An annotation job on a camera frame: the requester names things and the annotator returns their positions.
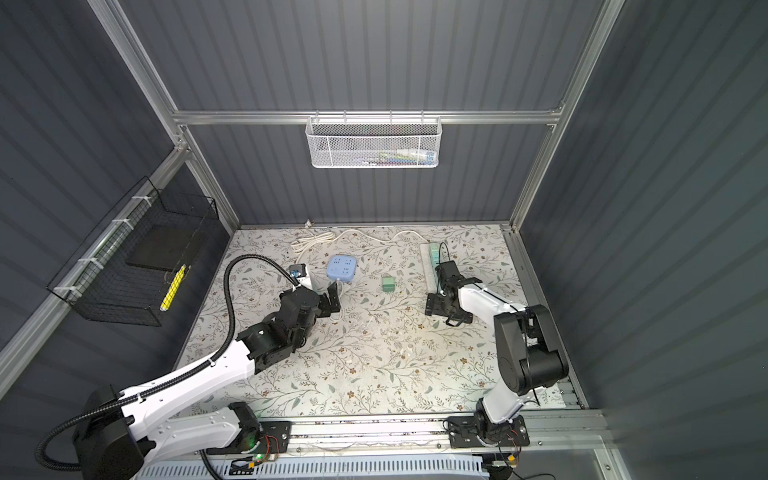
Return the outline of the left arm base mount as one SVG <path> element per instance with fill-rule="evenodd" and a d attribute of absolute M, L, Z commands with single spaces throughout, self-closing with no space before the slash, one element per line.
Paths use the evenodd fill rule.
<path fill-rule="evenodd" d="M 209 455 L 277 455 L 287 452 L 293 424 L 288 421 L 262 422 L 258 429 L 244 428 L 222 448 L 209 448 Z"/>

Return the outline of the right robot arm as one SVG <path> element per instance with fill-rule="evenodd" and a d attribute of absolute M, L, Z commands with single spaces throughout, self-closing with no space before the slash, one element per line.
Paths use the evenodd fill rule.
<path fill-rule="evenodd" d="M 494 333 L 501 379 L 479 401 L 477 418 L 485 426 L 510 423 L 528 394 L 552 387 L 569 375 L 569 363 L 549 309 L 506 300 L 480 279 L 466 277 L 453 261 L 435 267 L 437 291 L 427 295 L 425 314 L 458 327 L 480 320 Z"/>

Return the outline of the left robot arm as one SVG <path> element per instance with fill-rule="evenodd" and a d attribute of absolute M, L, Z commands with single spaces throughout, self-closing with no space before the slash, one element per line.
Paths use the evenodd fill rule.
<path fill-rule="evenodd" d="M 94 392 L 88 407 L 134 400 L 75 428 L 72 443 L 85 479 L 130 479 L 152 463 L 199 450 L 249 452 L 265 446 L 258 419 L 243 401 L 209 414 L 180 411 L 255 376 L 303 347 L 317 319 L 341 309 L 336 285 L 318 294 L 304 286 L 280 296 L 280 308 L 242 331 L 219 358 L 211 355 L 143 385 Z"/>

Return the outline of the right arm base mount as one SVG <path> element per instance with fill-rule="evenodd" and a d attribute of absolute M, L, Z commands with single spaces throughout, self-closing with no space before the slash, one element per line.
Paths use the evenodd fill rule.
<path fill-rule="evenodd" d="M 525 419 L 517 416 L 500 424 L 491 423 L 479 414 L 451 416 L 442 422 L 453 449 L 522 448 L 530 445 Z"/>

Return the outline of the long white power strip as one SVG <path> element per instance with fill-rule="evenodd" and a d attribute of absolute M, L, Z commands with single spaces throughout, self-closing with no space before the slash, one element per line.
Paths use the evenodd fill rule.
<path fill-rule="evenodd" d="M 440 243 L 430 242 L 420 246 L 420 255 L 424 267 L 424 275 L 428 293 L 439 294 L 441 292 L 438 274 L 436 271 L 440 263 Z"/>

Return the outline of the blue square power socket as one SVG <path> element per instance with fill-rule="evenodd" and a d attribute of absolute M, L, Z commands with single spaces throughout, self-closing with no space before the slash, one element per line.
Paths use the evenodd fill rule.
<path fill-rule="evenodd" d="M 350 283 L 355 276 L 357 259 L 349 255 L 334 255 L 327 263 L 326 275 L 332 281 Z"/>

